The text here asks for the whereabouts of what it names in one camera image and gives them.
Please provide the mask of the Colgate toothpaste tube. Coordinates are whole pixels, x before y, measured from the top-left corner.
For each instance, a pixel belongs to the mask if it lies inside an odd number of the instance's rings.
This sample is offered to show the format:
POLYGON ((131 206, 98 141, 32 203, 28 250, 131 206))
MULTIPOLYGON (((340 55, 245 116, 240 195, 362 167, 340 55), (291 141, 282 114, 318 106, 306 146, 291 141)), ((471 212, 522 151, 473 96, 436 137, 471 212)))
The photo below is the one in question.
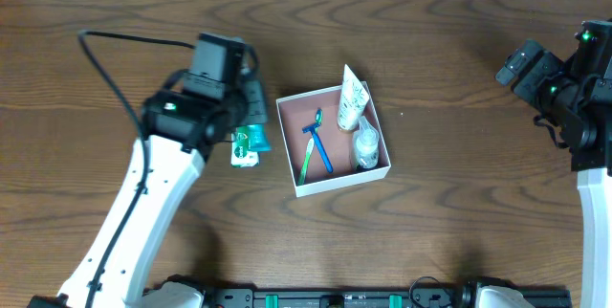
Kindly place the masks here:
POLYGON ((237 128, 236 142, 250 152, 267 152, 272 147, 268 141, 263 124, 251 124, 237 128))

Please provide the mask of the green Dettol soap pack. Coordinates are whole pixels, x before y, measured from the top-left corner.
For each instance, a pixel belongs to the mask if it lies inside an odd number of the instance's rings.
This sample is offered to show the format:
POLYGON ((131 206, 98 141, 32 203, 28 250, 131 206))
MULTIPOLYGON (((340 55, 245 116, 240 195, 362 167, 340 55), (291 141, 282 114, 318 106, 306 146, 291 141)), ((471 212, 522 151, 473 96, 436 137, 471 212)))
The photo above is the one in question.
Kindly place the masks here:
POLYGON ((259 165, 259 154, 249 150, 249 141, 245 133, 235 131, 231 135, 230 164, 233 167, 259 165))

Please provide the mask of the blue disposable razor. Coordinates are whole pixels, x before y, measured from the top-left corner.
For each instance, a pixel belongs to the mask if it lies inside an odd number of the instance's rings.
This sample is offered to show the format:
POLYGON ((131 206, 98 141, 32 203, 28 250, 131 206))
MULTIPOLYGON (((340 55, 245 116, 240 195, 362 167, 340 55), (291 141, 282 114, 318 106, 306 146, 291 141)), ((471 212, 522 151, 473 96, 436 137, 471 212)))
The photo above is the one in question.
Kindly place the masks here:
POLYGON ((320 157, 321 157, 321 159, 322 159, 322 161, 324 163, 324 166, 325 166, 327 172, 328 173, 332 173, 334 171, 334 168, 333 168, 333 166, 331 164, 331 161, 330 161, 330 159, 329 159, 329 157, 327 155, 327 152, 326 152, 326 150, 324 148, 324 145, 323 145, 323 143, 322 143, 322 141, 320 139, 320 136, 317 133, 317 129, 319 127, 320 127, 320 123, 319 122, 315 122, 313 124, 304 126, 302 128, 302 132, 303 133, 310 133, 311 134, 311 136, 312 136, 312 138, 314 140, 315 146, 317 147, 317 150, 318 150, 318 152, 320 154, 320 157))

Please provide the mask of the green white toothbrush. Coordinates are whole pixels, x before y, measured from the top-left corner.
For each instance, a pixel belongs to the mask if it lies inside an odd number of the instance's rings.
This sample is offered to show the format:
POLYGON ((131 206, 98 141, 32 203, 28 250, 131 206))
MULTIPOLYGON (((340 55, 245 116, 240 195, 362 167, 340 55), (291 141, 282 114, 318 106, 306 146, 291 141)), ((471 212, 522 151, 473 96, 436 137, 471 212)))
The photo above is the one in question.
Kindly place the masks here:
MULTIPOLYGON (((315 114, 315 123, 321 124, 322 119, 323 119, 323 111, 322 111, 321 108, 318 108, 317 112, 315 114)), ((311 138, 308 141, 307 146, 306 146, 306 152, 305 152, 304 161, 302 163, 302 167, 300 169, 299 178, 298 178, 298 181, 297 181, 297 184, 299 186, 302 186, 305 183, 307 172, 308 172, 308 166, 309 166, 309 163, 310 163, 310 158, 312 156, 312 152, 314 150, 314 147, 315 147, 315 139, 314 139, 314 136, 311 136, 311 138)))

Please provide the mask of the white patterned lotion tube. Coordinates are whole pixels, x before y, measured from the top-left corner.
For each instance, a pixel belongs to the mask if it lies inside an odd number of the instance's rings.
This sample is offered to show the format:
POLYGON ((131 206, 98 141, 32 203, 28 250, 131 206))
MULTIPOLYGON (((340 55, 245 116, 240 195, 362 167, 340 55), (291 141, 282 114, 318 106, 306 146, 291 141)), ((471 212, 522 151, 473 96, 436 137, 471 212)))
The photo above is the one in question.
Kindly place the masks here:
POLYGON ((340 89, 337 125, 341 131, 353 131, 368 101, 369 93, 350 67, 345 64, 340 89))

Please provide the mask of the clear spray bottle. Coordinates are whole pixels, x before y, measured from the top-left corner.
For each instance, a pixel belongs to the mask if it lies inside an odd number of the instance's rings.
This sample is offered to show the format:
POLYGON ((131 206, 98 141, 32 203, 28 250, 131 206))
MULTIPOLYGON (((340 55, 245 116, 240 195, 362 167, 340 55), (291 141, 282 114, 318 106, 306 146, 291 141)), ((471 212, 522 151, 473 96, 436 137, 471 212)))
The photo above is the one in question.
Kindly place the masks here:
POLYGON ((366 116, 358 120, 359 129, 353 134, 353 167, 373 169, 379 161, 379 133, 366 116))

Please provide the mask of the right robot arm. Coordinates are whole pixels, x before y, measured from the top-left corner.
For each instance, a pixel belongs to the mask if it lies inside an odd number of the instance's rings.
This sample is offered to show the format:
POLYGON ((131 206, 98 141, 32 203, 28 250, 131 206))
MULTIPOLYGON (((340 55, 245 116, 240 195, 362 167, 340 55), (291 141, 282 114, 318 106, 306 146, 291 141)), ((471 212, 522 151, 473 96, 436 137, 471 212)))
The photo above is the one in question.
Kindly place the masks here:
POLYGON ((495 78, 531 105, 534 125, 571 154, 582 209, 583 307, 611 304, 611 23, 588 20, 561 60, 532 39, 495 78))

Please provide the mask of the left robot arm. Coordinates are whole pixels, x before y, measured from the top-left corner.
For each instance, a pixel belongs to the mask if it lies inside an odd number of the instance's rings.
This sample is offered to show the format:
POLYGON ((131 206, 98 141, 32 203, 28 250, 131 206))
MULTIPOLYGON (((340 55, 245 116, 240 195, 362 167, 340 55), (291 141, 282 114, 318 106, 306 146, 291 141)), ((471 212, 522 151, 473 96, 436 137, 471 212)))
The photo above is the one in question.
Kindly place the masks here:
POLYGON ((180 92, 166 84, 143 104, 142 137, 88 253, 55 296, 34 296, 28 307, 204 306, 205 290, 181 279, 147 289, 151 266, 212 148, 237 127, 267 120, 257 78, 235 84, 195 78, 180 92))

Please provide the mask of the white box pink interior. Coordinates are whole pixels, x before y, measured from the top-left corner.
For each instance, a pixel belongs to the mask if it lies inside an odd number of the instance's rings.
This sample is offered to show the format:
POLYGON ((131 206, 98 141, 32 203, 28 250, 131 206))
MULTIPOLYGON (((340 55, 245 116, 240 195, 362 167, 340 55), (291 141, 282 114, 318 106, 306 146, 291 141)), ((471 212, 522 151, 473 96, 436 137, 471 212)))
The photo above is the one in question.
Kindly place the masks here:
POLYGON ((391 160, 384 138, 379 138, 379 161, 375 168, 359 171, 352 167, 353 136, 350 132, 340 131, 337 125, 340 91, 340 86, 334 86, 280 98, 276 101, 282 139, 285 143, 295 195, 298 197, 380 180, 391 168, 391 160), (323 112, 322 126, 317 133, 333 171, 327 171, 318 150, 314 149, 305 181, 301 185, 298 179, 305 159, 307 144, 311 139, 311 134, 304 133, 302 128, 315 121, 317 109, 323 112))

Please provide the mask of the black mounting rail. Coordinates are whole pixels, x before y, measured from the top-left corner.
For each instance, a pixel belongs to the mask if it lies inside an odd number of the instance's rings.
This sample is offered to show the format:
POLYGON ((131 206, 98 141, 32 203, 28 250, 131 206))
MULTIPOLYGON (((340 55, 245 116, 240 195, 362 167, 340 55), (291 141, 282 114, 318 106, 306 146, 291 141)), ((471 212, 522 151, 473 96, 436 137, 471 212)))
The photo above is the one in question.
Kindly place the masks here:
POLYGON ((264 291, 214 289, 204 308, 409 308, 463 307, 450 289, 417 287, 412 291, 264 291))

